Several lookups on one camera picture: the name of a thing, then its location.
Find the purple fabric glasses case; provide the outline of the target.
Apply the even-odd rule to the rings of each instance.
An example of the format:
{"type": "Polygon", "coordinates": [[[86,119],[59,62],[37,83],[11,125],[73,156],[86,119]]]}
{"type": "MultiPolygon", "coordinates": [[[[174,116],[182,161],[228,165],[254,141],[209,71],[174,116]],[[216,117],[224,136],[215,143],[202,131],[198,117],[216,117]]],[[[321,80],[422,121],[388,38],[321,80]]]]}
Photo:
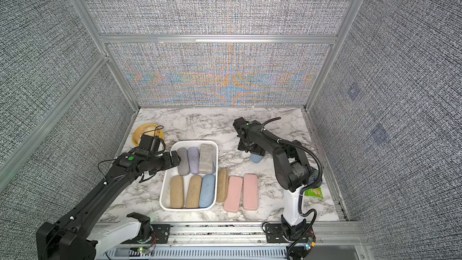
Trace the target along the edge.
{"type": "Polygon", "coordinates": [[[200,151],[197,147],[190,147],[188,152],[188,162],[190,166],[190,173],[199,174],[200,151]]]}

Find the tan glasses case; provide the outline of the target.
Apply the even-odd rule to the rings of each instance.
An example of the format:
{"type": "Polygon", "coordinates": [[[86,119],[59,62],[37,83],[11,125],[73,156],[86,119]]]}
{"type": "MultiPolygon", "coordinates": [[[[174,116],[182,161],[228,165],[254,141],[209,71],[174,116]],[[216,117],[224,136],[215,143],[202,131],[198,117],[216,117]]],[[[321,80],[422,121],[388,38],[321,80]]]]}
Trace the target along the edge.
{"type": "Polygon", "coordinates": [[[228,186],[229,186],[229,170],[227,167],[224,167],[218,171],[217,203],[223,203],[226,200],[228,186]]]}
{"type": "Polygon", "coordinates": [[[181,175],[170,180],[170,206],[172,209],[181,209],[184,206],[184,179],[181,175]]]}
{"type": "Polygon", "coordinates": [[[202,188],[202,177],[194,175],[189,181],[188,191],[186,195],[185,208],[198,208],[200,201],[200,194],[202,188]]]}

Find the grey rectangular glasses case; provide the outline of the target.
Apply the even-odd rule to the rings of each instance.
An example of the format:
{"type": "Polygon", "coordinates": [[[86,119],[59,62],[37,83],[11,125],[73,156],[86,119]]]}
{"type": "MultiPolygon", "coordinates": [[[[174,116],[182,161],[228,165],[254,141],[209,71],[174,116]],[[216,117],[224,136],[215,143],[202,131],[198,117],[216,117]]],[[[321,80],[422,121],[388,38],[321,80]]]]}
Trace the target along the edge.
{"type": "Polygon", "coordinates": [[[215,171],[215,147],[211,144],[201,144],[199,158],[199,173],[212,174],[215,171]]]}

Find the pink glasses case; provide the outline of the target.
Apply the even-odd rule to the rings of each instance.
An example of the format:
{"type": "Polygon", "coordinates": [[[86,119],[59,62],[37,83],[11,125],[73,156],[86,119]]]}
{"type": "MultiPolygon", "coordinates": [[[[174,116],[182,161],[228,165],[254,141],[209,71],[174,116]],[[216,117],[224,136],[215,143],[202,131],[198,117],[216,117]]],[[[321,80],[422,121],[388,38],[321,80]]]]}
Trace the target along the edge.
{"type": "Polygon", "coordinates": [[[239,176],[231,176],[227,197],[224,203],[224,210],[229,213],[237,213],[241,201],[241,193],[243,189],[243,178],[239,176]]]}
{"type": "Polygon", "coordinates": [[[243,208],[249,211],[258,209],[258,177],[255,174],[245,174],[243,182],[243,208]]]}

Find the tan glasses case front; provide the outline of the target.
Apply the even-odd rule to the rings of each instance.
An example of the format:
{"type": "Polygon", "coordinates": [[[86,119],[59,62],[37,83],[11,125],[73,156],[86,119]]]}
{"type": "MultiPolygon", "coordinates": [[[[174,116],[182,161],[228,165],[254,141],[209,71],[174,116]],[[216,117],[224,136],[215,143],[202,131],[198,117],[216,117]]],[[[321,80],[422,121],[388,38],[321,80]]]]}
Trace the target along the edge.
{"type": "Polygon", "coordinates": [[[218,171],[217,203],[223,203],[226,200],[228,186],[229,186],[229,170],[227,167],[224,167],[218,171]]]}

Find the grey fabric glasses case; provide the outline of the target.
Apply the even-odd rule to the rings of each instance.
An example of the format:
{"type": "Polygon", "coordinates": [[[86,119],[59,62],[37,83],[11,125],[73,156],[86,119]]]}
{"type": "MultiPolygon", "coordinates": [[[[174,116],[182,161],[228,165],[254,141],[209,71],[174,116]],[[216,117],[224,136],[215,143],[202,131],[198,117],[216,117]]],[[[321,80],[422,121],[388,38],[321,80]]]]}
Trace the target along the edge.
{"type": "Polygon", "coordinates": [[[190,174],[190,164],[188,160],[188,150],[186,148],[179,148],[177,154],[180,158],[178,173],[180,176],[187,176],[190,174]]]}

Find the tan glasses case back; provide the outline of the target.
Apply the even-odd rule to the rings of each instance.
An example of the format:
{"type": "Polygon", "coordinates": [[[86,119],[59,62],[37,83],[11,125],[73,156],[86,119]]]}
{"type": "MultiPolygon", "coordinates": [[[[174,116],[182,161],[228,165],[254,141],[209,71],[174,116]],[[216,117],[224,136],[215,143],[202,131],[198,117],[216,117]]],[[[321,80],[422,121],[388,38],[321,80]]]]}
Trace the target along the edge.
{"type": "Polygon", "coordinates": [[[202,177],[194,175],[189,181],[188,191],[186,195],[185,208],[198,208],[200,201],[200,194],[202,188],[202,177]]]}

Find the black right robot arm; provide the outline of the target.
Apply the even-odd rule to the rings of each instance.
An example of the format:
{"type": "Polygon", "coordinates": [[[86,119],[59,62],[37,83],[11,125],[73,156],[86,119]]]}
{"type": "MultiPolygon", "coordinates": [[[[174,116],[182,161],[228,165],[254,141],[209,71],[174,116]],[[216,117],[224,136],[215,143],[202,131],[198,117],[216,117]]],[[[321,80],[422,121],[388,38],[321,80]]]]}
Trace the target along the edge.
{"type": "Polygon", "coordinates": [[[309,228],[306,218],[310,212],[303,211],[304,193],[321,186],[323,168],[318,157],[299,141],[285,140],[266,129],[266,125],[280,119],[261,123],[240,117],[234,120],[233,127],[239,138],[238,150],[272,156],[276,179],[285,190],[282,232],[288,241],[295,241],[309,228]]]}

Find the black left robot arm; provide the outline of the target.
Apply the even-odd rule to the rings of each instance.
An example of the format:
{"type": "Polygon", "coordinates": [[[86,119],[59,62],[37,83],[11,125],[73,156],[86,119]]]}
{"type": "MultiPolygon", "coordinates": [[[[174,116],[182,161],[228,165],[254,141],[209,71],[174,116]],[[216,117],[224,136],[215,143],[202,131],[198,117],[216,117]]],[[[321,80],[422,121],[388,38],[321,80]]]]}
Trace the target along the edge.
{"type": "Polygon", "coordinates": [[[130,213],[124,220],[102,232],[93,228],[101,215],[119,194],[135,180],[145,182],[148,173],[158,172],[180,164],[176,151],[167,152],[158,136],[141,136],[140,144],[120,154],[103,179],[86,197],[55,223],[45,222],[36,232],[40,260],[93,260],[128,240],[146,243],[152,239],[150,217],[130,213]]]}

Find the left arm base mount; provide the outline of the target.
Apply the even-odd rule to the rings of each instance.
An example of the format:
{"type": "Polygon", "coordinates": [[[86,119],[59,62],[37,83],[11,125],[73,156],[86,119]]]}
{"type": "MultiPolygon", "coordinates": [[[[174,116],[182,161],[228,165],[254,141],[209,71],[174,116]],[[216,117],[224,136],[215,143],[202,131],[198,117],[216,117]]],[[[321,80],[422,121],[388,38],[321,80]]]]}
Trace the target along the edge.
{"type": "Polygon", "coordinates": [[[170,235],[171,225],[169,224],[151,224],[148,230],[147,225],[141,226],[141,232],[134,239],[127,240],[123,244],[140,244],[148,245],[152,243],[167,244],[170,235]]]}

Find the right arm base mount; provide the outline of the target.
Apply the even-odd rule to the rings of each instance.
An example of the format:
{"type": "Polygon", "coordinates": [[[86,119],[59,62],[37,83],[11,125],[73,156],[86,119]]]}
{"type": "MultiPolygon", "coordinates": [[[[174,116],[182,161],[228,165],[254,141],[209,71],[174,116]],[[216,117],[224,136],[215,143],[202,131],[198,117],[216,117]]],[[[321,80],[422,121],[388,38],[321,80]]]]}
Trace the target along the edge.
{"type": "Polygon", "coordinates": [[[282,223],[264,222],[261,228],[266,236],[267,243],[293,243],[298,240],[300,243],[316,242],[316,236],[307,223],[300,223],[297,226],[290,226],[282,223]]]}

